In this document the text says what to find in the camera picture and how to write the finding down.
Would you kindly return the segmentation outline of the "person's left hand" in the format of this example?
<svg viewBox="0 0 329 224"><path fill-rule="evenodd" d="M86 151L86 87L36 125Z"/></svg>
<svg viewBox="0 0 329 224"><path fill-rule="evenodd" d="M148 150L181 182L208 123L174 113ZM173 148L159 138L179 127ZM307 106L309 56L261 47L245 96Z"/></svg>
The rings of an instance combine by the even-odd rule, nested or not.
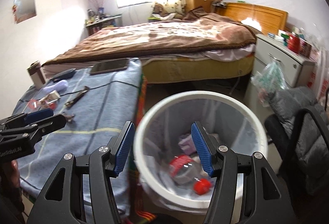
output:
<svg viewBox="0 0 329 224"><path fill-rule="evenodd" d="M17 160L12 160L8 163L2 164L3 171L5 173L5 178L12 188L20 187L20 172L18 170Z"/></svg>

